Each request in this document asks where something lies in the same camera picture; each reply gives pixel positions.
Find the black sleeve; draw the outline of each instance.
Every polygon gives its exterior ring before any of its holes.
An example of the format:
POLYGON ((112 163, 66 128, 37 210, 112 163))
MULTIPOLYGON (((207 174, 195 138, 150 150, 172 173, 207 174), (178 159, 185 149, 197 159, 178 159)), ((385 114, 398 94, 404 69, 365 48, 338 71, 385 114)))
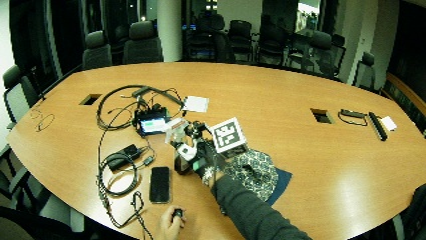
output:
POLYGON ((217 180, 211 193, 245 239, 310 239, 229 176, 217 180))

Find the small box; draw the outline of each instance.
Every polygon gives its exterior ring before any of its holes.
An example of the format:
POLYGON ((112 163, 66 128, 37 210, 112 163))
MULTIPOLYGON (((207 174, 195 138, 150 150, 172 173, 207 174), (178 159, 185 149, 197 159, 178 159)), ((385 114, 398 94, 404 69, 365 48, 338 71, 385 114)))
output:
POLYGON ((210 127, 210 132, 215 151, 225 158, 231 158, 249 151, 237 118, 231 118, 210 127))

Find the wooden table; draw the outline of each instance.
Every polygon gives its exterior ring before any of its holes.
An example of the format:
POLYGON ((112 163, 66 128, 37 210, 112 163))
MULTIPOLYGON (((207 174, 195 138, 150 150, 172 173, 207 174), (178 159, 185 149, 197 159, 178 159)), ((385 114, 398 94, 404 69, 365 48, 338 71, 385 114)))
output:
MULTIPOLYGON (((37 107, 42 116, 54 115, 50 125, 36 131, 40 118, 34 119, 33 110, 17 123, 8 141, 45 187, 81 213, 112 228, 96 186, 102 135, 96 124, 100 99, 92 105, 80 103, 88 95, 102 97, 129 84, 176 88, 181 97, 209 98, 207 112, 189 112, 185 117, 189 121, 205 121, 213 126, 237 117, 249 147, 266 152, 275 166, 293 173, 273 208, 313 239, 347 239, 378 226, 407 207, 414 189, 426 182, 426 141, 396 104, 370 92, 314 76, 251 66, 154 63, 109 67, 70 75, 37 107), (343 123, 337 116, 342 108, 390 116, 398 128, 387 132, 387 141, 379 141, 371 124, 362 127, 343 123), (318 123, 311 109, 326 110, 334 123, 318 123)), ((104 119, 109 121, 114 115, 106 114, 108 110, 134 101, 120 97, 133 91, 109 97, 104 119)), ((154 100, 168 106, 172 115, 177 113, 170 100, 161 96, 154 100)), ((164 135, 150 136, 149 142, 157 159, 141 171, 137 190, 145 201, 142 217, 154 232, 169 204, 149 203, 150 168, 173 169, 173 148, 164 143, 164 135)), ((101 157, 129 144, 146 145, 132 127, 108 132, 101 157)), ((117 183, 126 186, 126 180, 124 177, 117 183)), ((182 239, 242 238, 194 174, 180 176, 172 170, 172 193, 172 203, 187 208, 182 239)), ((132 214, 130 200, 132 194, 112 199, 118 220, 132 214)), ((137 221, 118 231, 142 238, 137 221)))

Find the hand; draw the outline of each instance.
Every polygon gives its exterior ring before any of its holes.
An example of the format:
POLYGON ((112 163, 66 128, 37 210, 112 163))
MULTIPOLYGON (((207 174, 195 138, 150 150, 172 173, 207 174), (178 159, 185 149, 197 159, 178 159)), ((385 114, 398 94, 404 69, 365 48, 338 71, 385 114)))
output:
POLYGON ((182 209, 183 212, 186 211, 185 208, 176 205, 168 208, 168 210, 164 212, 160 218, 158 228, 154 237, 156 240, 176 240, 178 237, 180 228, 183 228, 185 226, 185 215, 182 218, 174 216, 174 218, 172 219, 174 209, 182 209))
POLYGON ((215 152, 213 141, 207 140, 198 142, 197 155, 190 161, 190 165, 199 178, 203 176, 206 167, 217 166, 219 169, 222 169, 225 164, 225 158, 215 152))

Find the smartphone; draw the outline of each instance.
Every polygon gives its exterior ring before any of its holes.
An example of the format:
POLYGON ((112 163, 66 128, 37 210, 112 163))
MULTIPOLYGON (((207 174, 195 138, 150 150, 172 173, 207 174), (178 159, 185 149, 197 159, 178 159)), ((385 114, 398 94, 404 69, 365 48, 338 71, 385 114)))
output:
POLYGON ((149 201, 152 203, 170 202, 170 169, 153 167, 149 183, 149 201))

